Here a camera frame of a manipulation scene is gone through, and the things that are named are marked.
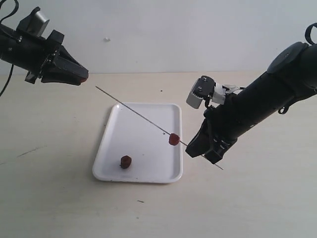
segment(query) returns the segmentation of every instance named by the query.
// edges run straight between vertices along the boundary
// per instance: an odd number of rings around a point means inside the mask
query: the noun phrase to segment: thin metal rod
[[[127,109],[131,110],[132,112],[134,112],[136,115],[142,117],[144,120],[148,121],[149,123],[151,123],[152,125],[156,126],[158,129],[160,129],[161,131],[163,131],[164,133],[171,135],[171,133],[169,133],[168,131],[164,130],[162,127],[160,127],[159,125],[155,124],[154,122],[150,121],[149,119],[147,119],[145,116],[141,115],[140,113],[138,113],[137,111],[133,110],[132,108],[130,108],[129,106],[125,105],[123,102],[121,102],[120,100],[116,99],[114,96],[112,96],[111,94],[107,93],[106,91],[104,91],[103,89],[101,89],[100,87],[96,86],[97,89],[99,89],[100,91],[102,91],[103,93],[107,94],[109,97],[111,97],[112,99],[114,99],[115,101],[117,101],[118,103],[120,103],[121,105],[125,106]],[[184,143],[183,141],[179,141],[180,143],[182,143],[183,145],[185,145],[186,147],[188,146],[186,143]],[[220,167],[219,165],[213,164],[215,166],[217,166],[218,168],[220,168],[221,170],[223,170],[222,167]]]

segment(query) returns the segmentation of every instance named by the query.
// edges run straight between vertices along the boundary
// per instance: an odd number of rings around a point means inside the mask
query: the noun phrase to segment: beige table surface
[[[92,165],[116,103],[95,85],[125,102],[178,104],[189,142],[204,108],[192,109],[186,97],[202,74],[90,75],[80,87],[13,77],[0,98],[0,237],[316,237],[317,97],[241,136],[219,162],[224,171],[184,153],[176,183],[94,179]],[[259,74],[208,73],[239,86]]]

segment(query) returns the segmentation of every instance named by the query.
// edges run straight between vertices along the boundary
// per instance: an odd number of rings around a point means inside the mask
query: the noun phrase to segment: white plastic tray
[[[169,133],[182,138],[181,109],[175,104],[125,103]],[[172,146],[169,135],[117,104],[112,108],[94,165],[102,181],[171,183],[183,173],[182,145]],[[122,156],[132,158],[123,170]]]

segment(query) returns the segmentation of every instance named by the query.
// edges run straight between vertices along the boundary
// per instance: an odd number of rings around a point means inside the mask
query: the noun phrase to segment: dark red food piece
[[[125,155],[125,156],[123,156],[123,157],[121,158],[121,164],[120,164],[120,166],[121,166],[121,168],[123,168],[123,169],[125,170],[125,169],[127,169],[127,168],[131,165],[131,162],[132,162],[131,157]]]
[[[169,139],[168,139],[168,142],[170,145],[178,145],[179,143],[179,136],[172,133],[170,136],[169,136]]]

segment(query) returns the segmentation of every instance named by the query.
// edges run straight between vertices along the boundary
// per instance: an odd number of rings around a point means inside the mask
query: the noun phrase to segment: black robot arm
[[[63,34],[53,30],[47,39],[41,37],[48,22],[37,7],[20,21],[16,30],[0,23],[0,59],[27,70],[25,80],[29,83],[40,78],[43,83],[80,85],[87,80],[88,70],[62,45]]]
[[[207,109],[200,130],[186,148],[191,157],[205,155],[217,163],[240,135],[274,112],[285,114],[292,104],[317,93],[317,45],[310,39],[314,26],[317,23],[305,34],[311,45],[296,42],[285,49],[266,72],[238,94],[210,77],[197,80],[187,103],[198,108],[205,100]],[[210,100],[220,105],[209,106]]]

